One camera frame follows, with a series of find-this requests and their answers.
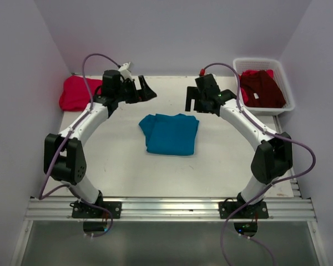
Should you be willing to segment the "blue t shirt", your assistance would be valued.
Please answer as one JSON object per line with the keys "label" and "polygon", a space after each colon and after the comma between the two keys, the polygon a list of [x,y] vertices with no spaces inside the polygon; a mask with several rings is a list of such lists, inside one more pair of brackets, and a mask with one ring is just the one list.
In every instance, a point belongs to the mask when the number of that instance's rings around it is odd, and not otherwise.
{"label": "blue t shirt", "polygon": [[199,127],[195,116],[149,114],[139,122],[139,127],[145,136],[148,153],[167,156],[194,154]]}

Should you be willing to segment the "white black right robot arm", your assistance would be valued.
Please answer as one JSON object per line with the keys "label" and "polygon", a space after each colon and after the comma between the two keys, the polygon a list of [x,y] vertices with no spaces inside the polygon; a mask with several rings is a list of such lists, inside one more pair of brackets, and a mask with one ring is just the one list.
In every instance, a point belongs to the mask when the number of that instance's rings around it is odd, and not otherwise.
{"label": "white black right robot arm", "polygon": [[186,89],[185,111],[215,114],[233,125],[254,149],[252,177],[237,195],[237,204],[244,207],[242,211],[258,206],[264,198],[263,190],[292,168],[292,144],[278,138],[290,136],[278,135],[264,125],[237,101],[231,90],[221,91],[212,74],[200,76],[195,82],[196,86]]}

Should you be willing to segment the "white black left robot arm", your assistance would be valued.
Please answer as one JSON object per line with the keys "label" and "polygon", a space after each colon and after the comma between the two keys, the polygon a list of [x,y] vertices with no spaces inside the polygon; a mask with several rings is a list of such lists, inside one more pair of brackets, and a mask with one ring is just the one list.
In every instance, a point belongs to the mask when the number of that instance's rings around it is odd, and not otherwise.
{"label": "white black left robot arm", "polygon": [[135,104],[156,98],[157,94],[138,77],[140,88],[133,78],[120,70],[106,70],[102,84],[92,94],[91,102],[66,129],[48,134],[44,140],[44,173],[68,187],[76,198],[86,204],[98,205],[102,197],[87,177],[84,145],[94,131],[111,117],[119,103]]}

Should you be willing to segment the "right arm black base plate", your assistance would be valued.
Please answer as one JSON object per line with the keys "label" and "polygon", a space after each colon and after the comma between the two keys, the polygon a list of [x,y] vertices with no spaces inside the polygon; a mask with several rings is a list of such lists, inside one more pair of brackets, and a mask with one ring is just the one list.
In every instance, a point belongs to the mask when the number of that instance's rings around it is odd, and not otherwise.
{"label": "right arm black base plate", "polygon": [[[218,211],[221,219],[227,219],[235,212],[239,207],[242,206],[241,202],[232,198],[227,198],[224,201],[218,202]],[[241,210],[234,213],[231,219],[268,219],[269,213],[266,203],[261,200],[256,204],[250,204],[242,208]]]}

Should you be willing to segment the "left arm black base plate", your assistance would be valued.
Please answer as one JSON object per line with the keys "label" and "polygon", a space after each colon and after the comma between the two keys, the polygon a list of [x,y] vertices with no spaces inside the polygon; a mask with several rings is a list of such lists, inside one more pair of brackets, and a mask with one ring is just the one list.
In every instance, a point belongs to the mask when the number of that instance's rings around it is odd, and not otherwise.
{"label": "left arm black base plate", "polygon": [[91,207],[83,202],[75,201],[69,206],[72,207],[72,218],[78,219],[119,219],[122,212],[122,203],[119,201],[103,201],[99,207]]}

